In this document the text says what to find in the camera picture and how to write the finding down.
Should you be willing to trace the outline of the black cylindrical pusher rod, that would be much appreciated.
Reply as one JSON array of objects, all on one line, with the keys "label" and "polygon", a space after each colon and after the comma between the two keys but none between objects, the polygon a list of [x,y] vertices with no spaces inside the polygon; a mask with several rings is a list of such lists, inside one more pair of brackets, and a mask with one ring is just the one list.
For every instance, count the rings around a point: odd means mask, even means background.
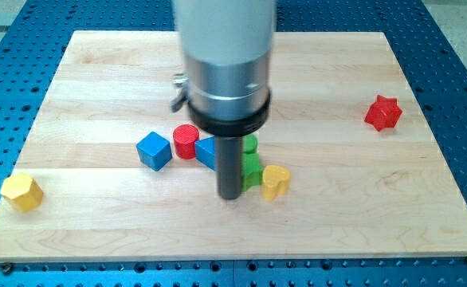
[{"label": "black cylindrical pusher rod", "polygon": [[214,150],[218,194],[225,200],[237,199],[242,189],[242,138],[216,137]]}]

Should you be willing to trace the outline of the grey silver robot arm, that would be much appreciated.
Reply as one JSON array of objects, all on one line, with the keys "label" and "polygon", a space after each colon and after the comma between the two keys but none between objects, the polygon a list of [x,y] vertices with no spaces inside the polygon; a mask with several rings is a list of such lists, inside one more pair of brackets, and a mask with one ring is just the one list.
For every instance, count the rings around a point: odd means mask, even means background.
[{"label": "grey silver robot arm", "polygon": [[187,105],[191,121],[214,136],[217,190],[236,199],[243,138],[267,120],[275,0],[173,0],[184,71],[171,108]]}]

